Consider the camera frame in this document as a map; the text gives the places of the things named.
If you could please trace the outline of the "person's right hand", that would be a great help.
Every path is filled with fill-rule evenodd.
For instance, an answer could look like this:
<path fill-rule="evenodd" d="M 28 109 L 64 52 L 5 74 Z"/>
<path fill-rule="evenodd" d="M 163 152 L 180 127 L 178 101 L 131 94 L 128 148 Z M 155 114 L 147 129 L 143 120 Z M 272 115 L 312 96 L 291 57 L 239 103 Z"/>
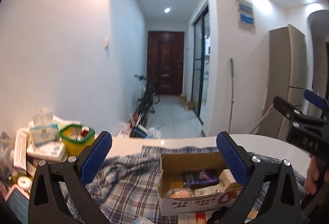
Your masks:
<path fill-rule="evenodd" d="M 316 182 L 319 179 L 320 172 L 317 167 L 317 161 L 316 157 L 313 156 L 312 154 L 309 155 L 310 157 L 310 163 L 309 163 L 309 168 L 307 170 L 307 177 L 305 181 L 305 192 L 307 195 L 315 194 L 317 187 L 316 187 Z"/>

